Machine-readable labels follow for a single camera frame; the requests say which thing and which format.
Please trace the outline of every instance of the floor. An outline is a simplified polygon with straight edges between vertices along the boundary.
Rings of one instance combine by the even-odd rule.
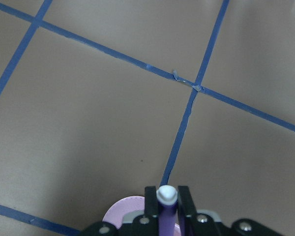
[[[295,0],[0,0],[0,236],[167,182],[295,236]]]

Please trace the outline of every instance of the purple marker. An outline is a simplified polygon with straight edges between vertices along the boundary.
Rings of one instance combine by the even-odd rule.
[[[176,222],[177,191],[170,185],[163,185],[156,191],[160,205],[158,235],[173,236]]]

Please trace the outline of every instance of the blue tape line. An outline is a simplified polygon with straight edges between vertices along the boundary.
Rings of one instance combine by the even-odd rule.
[[[40,7],[35,19],[31,23],[29,29],[26,31],[24,37],[22,38],[19,46],[17,47],[15,53],[13,54],[10,62],[6,66],[3,74],[0,77],[0,95],[6,86],[7,82],[9,81],[15,67],[19,63],[26,47],[30,43],[33,35],[35,34],[37,28],[39,27],[40,22],[42,21],[44,15],[46,14],[52,0],[44,0],[42,6]]]
[[[188,120],[191,115],[192,104],[197,96],[197,93],[198,92],[195,89],[192,89],[192,92],[190,94],[190,97],[189,97],[189,100],[187,103],[187,107],[186,107],[185,112],[183,114],[183,117],[182,117],[182,120],[180,123],[180,127],[178,129],[178,132],[177,132],[177,135],[176,135],[173,147],[172,147],[171,154],[168,158],[168,161],[167,161],[167,164],[165,167],[165,171],[164,171],[160,186],[166,185],[168,183],[169,176],[172,172],[172,169],[174,168],[174,165],[175,165],[175,162],[177,159],[177,155],[178,155],[178,152],[179,152],[179,149],[181,146],[181,142],[182,142],[183,136],[185,134],[185,131],[186,131],[186,128],[188,125]]]
[[[201,63],[201,66],[200,66],[200,69],[199,69],[199,72],[198,72],[198,75],[197,75],[197,78],[196,78],[196,84],[197,85],[201,85],[203,77],[204,77],[204,75],[206,73],[207,65],[208,65],[208,63],[210,61],[211,54],[212,54],[212,51],[213,51],[213,48],[214,48],[218,33],[220,31],[220,28],[221,28],[221,25],[222,25],[222,22],[223,22],[223,18],[225,16],[225,12],[226,12],[228,3],[229,3],[229,0],[223,0],[222,6],[221,6],[220,11],[218,13],[218,16],[216,18],[215,25],[214,25],[214,28],[212,30],[210,40],[208,42],[206,52],[205,52],[205,55],[203,57],[203,60],[202,60],[202,63]]]
[[[73,229],[64,225],[56,224],[48,220],[45,220],[33,215],[29,215],[21,211],[14,210],[2,205],[0,205],[0,215],[9,217],[9,218],[33,225],[33,226],[37,226],[49,231],[53,231],[58,234],[76,236],[80,232],[76,229]]]
[[[34,19],[33,16],[26,14],[22,11],[16,10],[12,7],[7,6],[7,5],[4,5],[2,3],[0,3],[0,10],[3,12],[6,12],[8,14],[11,14],[13,16],[16,16],[18,18],[21,18],[22,20],[25,20],[25,21],[31,22]]]
[[[76,40],[78,42],[81,42],[83,44],[86,44],[86,45],[88,45],[88,46],[90,46],[92,48],[95,48],[95,49],[97,49],[97,50],[99,50],[101,52],[104,52],[104,53],[106,53],[108,55],[111,55],[112,57],[115,57],[115,58],[124,60],[126,62],[129,62],[129,63],[131,63],[133,65],[136,65],[136,66],[138,66],[138,67],[140,67],[140,68],[142,68],[144,70],[147,70],[149,72],[152,72],[152,73],[154,73],[156,75],[159,75],[159,76],[161,76],[163,78],[166,78],[166,79],[169,79],[169,80],[175,80],[174,79],[174,76],[171,73],[169,73],[169,72],[166,72],[164,70],[161,70],[161,69],[159,69],[159,68],[157,68],[155,66],[152,66],[150,64],[147,64],[147,63],[145,63],[143,61],[137,60],[137,59],[132,58],[130,56],[127,56],[126,54],[120,53],[120,52],[118,52],[118,51],[116,51],[114,49],[108,48],[108,47],[106,47],[104,45],[101,45],[99,43],[96,43],[94,41],[91,41],[91,40],[89,40],[87,38],[84,38],[82,36],[79,36],[79,35],[77,35],[75,33],[72,33],[70,31],[67,31],[65,29],[62,29],[62,28],[60,28],[58,26],[55,26],[53,24],[50,24],[48,22],[43,21],[42,24],[41,24],[41,27],[43,27],[43,28],[45,28],[47,30],[50,30],[52,32],[55,32],[57,34],[60,34],[62,36],[65,36],[67,38],[70,38],[70,39]],[[185,80],[185,81],[186,81],[185,83],[188,84],[188,85],[190,85],[190,86],[194,84],[191,81],[188,81],[188,80]]]
[[[295,132],[295,125],[293,125],[291,123],[288,123],[288,122],[286,122],[286,121],[284,121],[282,119],[279,119],[277,117],[274,117],[272,115],[269,115],[269,114],[267,114],[265,112],[262,112],[262,111],[260,111],[260,110],[258,110],[256,108],[250,107],[250,106],[248,106],[248,105],[246,105],[246,104],[244,104],[242,102],[236,101],[236,100],[234,100],[234,99],[232,99],[230,97],[227,97],[225,95],[222,95],[222,94],[220,94],[218,92],[210,90],[209,88],[201,87],[200,92],[203,93],[203,94],[209,95],[211,97],[214,97],[214,98],[216,98],[216,99],[218,99],[218,100],[220,100],[222,102],[226,102],[226,103],[228,103],[228,104],[230,104],[230,105],[232,105],[234,107],[237,107],[239,109],[247,111],[247,112],[249,112],[251,114],[254,114],[254,115],[258,116],[258,117],[261,117],[263,119],[271,121],[271,122],[273,122],[275,124],[278,124],[278,125],[280,125],[280,126],[282,126],[284,128],[287,128],[287,129]]]

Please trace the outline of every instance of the screw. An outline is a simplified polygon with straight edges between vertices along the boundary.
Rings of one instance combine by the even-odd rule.
[[[200,214],[200,215],[197,216],[197,221],[200,222],[200,223],[206,223],[207,222],[207,216],[203,215],[203,214]]]
[[[240,224],[239,224],[239,227],[240,227],[240,229],[241,230],[244,230],[244,231],[252,231],[252,227],[251,227],[251,225],[249,224],[249,223],[247,223],[247,222],[241,222]]]
[[[110,229],[107,226],[103,226],[102,228],[99,229],[99,233],[103,235],[103,234],[108,233],[109,230]]]
[[[143,217],[143,218],[140,219],[140,223],[143,224],[143,225],[146,225],[146,224],[149,223],[149,219],[146,218],[146,217]]]

